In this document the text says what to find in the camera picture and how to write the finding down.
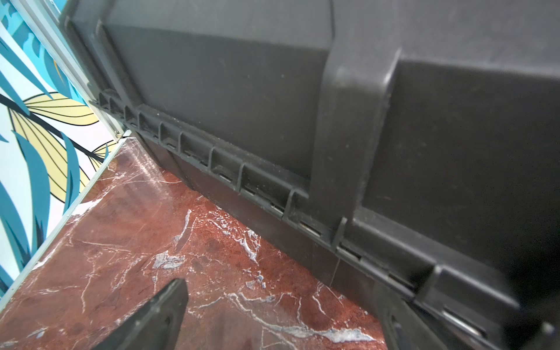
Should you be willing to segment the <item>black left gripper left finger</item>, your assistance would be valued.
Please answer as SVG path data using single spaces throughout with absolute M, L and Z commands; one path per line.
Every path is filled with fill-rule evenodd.
M 96 349 L 174 349 L 188 304 L 184 279 L 171 280 Z

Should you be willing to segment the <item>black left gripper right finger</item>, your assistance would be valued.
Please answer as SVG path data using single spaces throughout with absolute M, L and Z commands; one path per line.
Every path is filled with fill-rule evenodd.
M 373 288 L 376 316 L 388 349 L 450 349 L 443 327 L 427 312 L 377 284 Z

